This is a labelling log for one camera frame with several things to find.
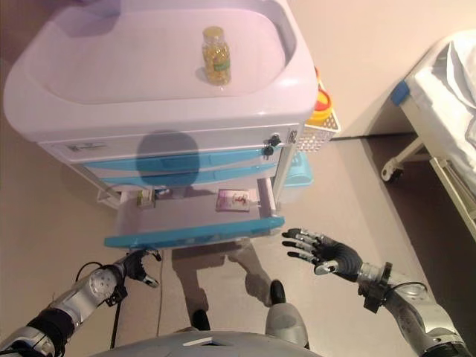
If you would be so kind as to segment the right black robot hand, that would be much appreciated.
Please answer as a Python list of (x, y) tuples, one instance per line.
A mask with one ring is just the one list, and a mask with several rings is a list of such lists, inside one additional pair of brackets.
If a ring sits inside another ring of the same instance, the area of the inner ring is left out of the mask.
[(334, 274), (352, 283), (357, 281), (363, 261), (348, 245), (304, 228), (290, 228), (281, 236), (282, 245), (293, 248), (287, 255), (310, 263), (315, 275)]

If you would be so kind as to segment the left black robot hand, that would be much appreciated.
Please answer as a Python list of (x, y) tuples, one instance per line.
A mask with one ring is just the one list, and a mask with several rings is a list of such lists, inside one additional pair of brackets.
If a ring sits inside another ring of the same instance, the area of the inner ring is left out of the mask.
[(138, 249), (129, 252), (123, 260), (124, 274), (132, 279), (137, 280), (151, 288), (158, 288), (159, 282), (147, 274), (142, 259), (145, 256), (152, 255), (157, 262), (161, 262), (161, 255), (157, 250), (152, 249)]

